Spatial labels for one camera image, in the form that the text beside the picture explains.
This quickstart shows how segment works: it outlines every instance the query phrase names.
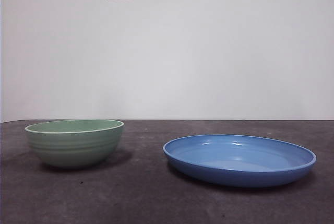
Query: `bowl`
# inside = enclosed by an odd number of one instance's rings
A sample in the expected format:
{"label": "bowl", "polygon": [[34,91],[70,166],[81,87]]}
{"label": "bowl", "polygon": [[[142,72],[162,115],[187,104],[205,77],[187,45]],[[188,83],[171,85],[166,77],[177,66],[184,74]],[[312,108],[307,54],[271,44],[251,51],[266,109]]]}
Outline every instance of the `bowl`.
{"label": "bowl", "polygon": [[243,135],[197,135],[163,146],[179,171],[210,183],[270,187],[307,175],[316,162],[310,150],[280,140]]}
{"label": "bowl", "polygon": [[83,168],[106,159],[116,148],[123,122],[66,120],[27,126],[28,144],[46,164]]}

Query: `blue plate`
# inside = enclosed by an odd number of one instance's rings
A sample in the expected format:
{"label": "blue plate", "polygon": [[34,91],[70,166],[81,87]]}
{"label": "blue plate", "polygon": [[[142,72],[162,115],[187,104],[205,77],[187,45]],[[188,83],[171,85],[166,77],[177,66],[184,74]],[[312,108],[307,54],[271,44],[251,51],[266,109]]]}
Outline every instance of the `blue plate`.
{"label": "blue plate", "polygon": [[280,140],[243,135],[197,135],[163,146],[168,161],[194,178],[228,186],[268,187],[305,176],[310,150]]}

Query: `ceramic bowl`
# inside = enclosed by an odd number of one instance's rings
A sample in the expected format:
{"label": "ceramic bowl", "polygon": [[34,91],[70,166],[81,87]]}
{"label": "ceramic bowl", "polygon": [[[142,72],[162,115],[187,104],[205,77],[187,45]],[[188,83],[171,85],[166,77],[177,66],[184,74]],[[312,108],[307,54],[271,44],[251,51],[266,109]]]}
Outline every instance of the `ceramic bowl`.
{"label": "ceramic bowl", "polygon": [[123,122],[114,120],[66,120],[25,128],[28,144],[46,164],[82,168],[98,163],[116,148]]}

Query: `table surface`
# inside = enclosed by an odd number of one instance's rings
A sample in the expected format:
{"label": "table surface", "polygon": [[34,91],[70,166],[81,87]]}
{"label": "table surface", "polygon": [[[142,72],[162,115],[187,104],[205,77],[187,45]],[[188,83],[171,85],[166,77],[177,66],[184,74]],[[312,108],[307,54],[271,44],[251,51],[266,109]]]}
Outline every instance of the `table surface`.
{"label": "table surface", "polygon": [[[124,120],[115,153],[73,171],[43,165],[29,150],[23,129],[37,122],[1,124],[3,224],[334,223],[334,121]],[[280,139],[312,150],[317,162],[285,186],[209,184],[173,169],[162,151],[196,134]]]}

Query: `plate rim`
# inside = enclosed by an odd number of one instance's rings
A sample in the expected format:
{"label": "plate rim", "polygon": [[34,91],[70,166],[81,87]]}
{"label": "plate rim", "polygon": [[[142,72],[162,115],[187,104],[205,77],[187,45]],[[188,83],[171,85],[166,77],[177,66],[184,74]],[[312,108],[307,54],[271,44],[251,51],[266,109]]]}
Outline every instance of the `plate rim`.
{"label": "plate rim", "polygon": [[[203,164],[196,163],[196,162],[190,162],[190,161],[186,161],[184,159],[177,158],[175,155],[172,155],[171,153],[169,153],[166,150],[166,146],[169,143],[175,142],[175,141],[180,140],[180,139],[190,138],[190,137],[197,137],[197,136],[241,136],[241,137],[260,138],[260,139],[265,139],[265,140],[280,142],[280,143],[284,143],[284,144],[289,144],[289,145],[292,145],[292,146],[304,149],[305,151],[309,152],[313,156],[313,159],[310,162],[306,163],[306,164],[303,164],[303,165],[300,165],[300,166],[295,166],[295,167],[290,167],[290,168],[274,169],[274,170],[271,170],[271,171],[261,171],[261,170],[259,170],[259,171],[252,171],[252,170],[228,169],[228,168],[222,168],[222,167],[203,165]],[[249,173],[276,173],[276,172],[294,171],[294,170],[298,170],[298,169],[310,167],[317,160],[317,157],[316,157],[315,153],[313,153],[311,150],[309,150],[309,149],[307,149],[305,147],[302,147],[300,145],[293,144],[293,143],[290,143],[290,142],[285,142],[285,141],[278,140],[278,139],[271,139],[271,138],[259,137],[259,136],[251,136],[251,135],[239,135],[239,134],[200,134],[200,135],[184,136],[184,137],[180,137],[180,138],[177,138],[177,139],[172,139],[172,140],[168,141],[167,143],[165,143],[163,145],[163,151],[164,151],[164,153],[167,156],[169,156],[169,157],[171,157],[171,158],[173,158],[175,160],[178,160],[178,161],[181,161],[181,162],[184,162],[184,163],[188,163],[188,164],[191,164],[191,165],[194,165],[194,166],[198,166],[198,167],[202,167],[202,168],[210,168],[210,169],[219,169],[219,170],[224,170],[224,171],[249,172]]]}

